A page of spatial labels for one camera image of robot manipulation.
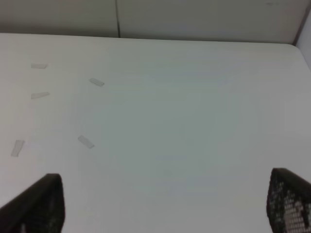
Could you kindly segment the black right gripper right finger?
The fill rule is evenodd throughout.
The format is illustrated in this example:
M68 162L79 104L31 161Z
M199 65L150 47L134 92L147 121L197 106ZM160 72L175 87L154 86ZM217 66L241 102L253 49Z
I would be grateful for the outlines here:
M273 168L266 213L274 233L309 233L311 184L286 168Z

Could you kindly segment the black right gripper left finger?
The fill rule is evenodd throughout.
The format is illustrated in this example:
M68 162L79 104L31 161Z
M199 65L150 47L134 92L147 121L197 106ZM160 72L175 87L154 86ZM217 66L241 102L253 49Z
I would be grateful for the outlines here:
M60 233L65 198L59 174L46 174L0 208L2 233Z

